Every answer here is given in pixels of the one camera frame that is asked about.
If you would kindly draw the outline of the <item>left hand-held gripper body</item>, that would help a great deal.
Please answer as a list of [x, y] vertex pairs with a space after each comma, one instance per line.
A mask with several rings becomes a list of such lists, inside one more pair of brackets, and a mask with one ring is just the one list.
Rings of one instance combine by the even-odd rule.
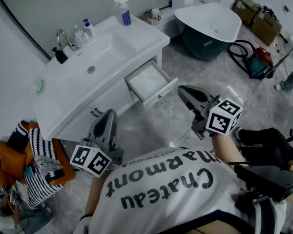
[[107, 145], [104, 150], [94, 140], [83, 138], [76, 145], [70, 164], [89, 175], [101, 177], [106, 170], [114, 170], [123, 163], [124, 150], [116, 145]]

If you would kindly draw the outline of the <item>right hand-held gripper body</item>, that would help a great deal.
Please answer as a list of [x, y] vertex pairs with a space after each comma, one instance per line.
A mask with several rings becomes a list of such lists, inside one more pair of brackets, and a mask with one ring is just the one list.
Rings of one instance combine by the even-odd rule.
[[203, 140], [205, 132], [228, 135], [237, 125], [242, 114], [242, 106], [230, 98], [220, 95], [200, 105], [194, 110], [195, 118], [191, 129]]

